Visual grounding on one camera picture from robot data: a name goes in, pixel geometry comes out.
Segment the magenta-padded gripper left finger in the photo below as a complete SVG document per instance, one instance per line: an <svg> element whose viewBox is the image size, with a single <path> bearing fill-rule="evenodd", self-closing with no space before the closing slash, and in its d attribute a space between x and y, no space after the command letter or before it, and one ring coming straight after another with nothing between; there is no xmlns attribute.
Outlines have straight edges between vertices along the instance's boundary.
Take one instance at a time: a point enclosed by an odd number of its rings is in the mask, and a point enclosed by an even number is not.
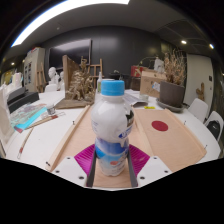
<svg viewBox="0 0 224 224"><path fill-rule="evenodd" d="M81 187L92 187L95 177L95 146L91 145L75 156L65 157L53 174Z"/></svg>

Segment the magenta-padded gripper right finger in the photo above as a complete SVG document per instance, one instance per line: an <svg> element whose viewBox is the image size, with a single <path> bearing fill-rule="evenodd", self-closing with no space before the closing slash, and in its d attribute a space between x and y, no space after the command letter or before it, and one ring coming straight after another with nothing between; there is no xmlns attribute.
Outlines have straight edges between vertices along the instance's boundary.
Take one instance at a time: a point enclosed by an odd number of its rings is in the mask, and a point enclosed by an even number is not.
<svg viewBox="0 0 224 224"><path fill-rule="evenodd" d="M172 173L158 156L149 156L133 145L129 146L128 167L133 188L143 187Z"/></svg>

